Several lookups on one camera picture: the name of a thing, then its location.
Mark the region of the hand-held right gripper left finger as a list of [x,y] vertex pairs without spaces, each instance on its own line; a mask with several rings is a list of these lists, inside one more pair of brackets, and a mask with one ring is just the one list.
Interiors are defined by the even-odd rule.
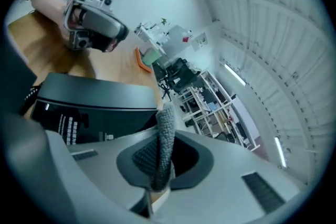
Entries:
[[144,176],[132,161],[133,152],[156,138],[157,130],[139,132],[109,142],[66,146],[47,131],[56,171],[70,199],[75,219],[151,219],[147,187],[133,186]]

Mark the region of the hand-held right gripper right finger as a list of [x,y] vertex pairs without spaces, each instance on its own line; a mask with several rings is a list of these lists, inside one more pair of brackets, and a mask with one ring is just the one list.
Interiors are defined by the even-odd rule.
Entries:
[[276,166],[237,144],[181,131],[214,156],[209,175],[197,186],[170,192],[153,221],[253,221],[265,212],[242,176],[258,173],[278,195],[289,201],[299,188]]

